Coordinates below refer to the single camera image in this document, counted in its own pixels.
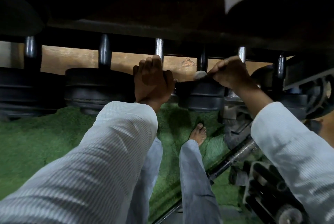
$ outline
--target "green rug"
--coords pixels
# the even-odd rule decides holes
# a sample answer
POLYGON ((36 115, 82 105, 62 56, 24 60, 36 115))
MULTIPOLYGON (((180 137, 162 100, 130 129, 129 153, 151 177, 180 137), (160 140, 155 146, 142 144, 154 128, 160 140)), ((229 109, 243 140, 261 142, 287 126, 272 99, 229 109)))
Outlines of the green rug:
MULTIPOLYGON (((149 222, 154 221, 179 198, 179 151, 198 121, 207 127, 200 147, 206 169, 228 152, 223 142, 217 112, 196 113, 164 104, 158 114, 158 137, 163 145, 159 178, 150 200, 149 222)), ((0 199, 18 189, 37 170, 76 147, 94 118, 67 107, 56 114, 0 123, 0 199)), ((228 184, 228 171, 213 185, 220 205, 237 206, 238 188, 228 184)))

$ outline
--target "left hand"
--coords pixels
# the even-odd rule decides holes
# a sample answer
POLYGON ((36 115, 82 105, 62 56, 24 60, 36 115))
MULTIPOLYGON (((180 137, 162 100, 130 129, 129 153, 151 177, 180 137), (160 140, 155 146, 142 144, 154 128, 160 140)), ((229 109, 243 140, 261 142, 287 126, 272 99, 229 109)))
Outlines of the left hand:
POLYGON ((157 112, 169 100, 175 83, 171 71, 163 71, 158 55, 141 60, 133 67, 135 96, 138 103, 151 106, 157 112))

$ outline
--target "bare foot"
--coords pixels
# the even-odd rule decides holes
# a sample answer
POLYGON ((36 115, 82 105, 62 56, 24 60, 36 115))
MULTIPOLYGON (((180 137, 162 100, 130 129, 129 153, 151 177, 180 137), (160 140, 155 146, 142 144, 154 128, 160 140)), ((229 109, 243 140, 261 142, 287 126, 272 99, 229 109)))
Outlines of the bare foot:
POLYGON ((196 128, 190 133, 189 139, 193 139, 197 142, 198 146, 202 145, 206 139, 206 128, 202 123, 196 125, 196 128))

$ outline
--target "white sleeve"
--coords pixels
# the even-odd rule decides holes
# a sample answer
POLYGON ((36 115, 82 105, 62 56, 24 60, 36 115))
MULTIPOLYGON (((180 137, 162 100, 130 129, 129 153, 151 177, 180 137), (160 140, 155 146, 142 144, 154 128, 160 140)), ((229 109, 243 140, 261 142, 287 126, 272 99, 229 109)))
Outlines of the white sleeve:
POLYGON ((107 104, 79 146, 0 202, 0 223, 125 223, 157 128, 148 105, 107 104))
POLYGON ((281 103, 263 108, 251 135, 315 223, 334 223, 334 149, 281 103))

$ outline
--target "leg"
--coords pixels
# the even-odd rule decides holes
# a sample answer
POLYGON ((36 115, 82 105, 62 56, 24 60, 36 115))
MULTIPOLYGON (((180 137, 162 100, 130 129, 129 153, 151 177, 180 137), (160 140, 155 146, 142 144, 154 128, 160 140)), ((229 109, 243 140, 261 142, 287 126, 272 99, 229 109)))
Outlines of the leg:
POLYGON ((206 176, 198 146, 206 129, 198 124, 180 151, 183 223, 222 223, 216 197, 206 176))
POLYGON ((156 137, 148 150, 145 162, 133 191, 126 223, 144 224, 148 221, 149 200, 158 178, 162 159, 161 141, 156 137))

